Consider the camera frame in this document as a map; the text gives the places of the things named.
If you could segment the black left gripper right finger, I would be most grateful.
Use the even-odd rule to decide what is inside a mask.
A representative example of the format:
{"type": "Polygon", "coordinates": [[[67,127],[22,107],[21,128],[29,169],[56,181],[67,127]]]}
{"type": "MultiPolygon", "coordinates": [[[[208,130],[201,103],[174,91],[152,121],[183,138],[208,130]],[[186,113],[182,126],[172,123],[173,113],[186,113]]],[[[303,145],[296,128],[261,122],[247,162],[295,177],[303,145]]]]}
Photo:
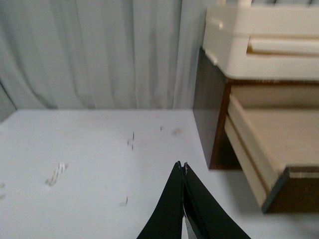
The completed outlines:
{"type": "Polygon", "coordinates": [[[224,211],[192,168],[182,168],[185,215],[198,239],[248,239],[249,236],[224,211]]]}

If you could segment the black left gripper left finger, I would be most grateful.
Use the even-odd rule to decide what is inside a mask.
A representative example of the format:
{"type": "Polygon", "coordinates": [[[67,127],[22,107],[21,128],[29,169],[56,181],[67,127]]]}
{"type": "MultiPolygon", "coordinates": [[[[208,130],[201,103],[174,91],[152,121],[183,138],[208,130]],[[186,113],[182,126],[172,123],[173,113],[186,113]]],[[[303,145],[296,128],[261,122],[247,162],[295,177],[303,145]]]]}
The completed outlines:
{"type": "Polygon", "coordinates": [[[160,199],[139,239],[180,239],[182,236],[184,182],[182,166],[174,164],[160,199]]]}

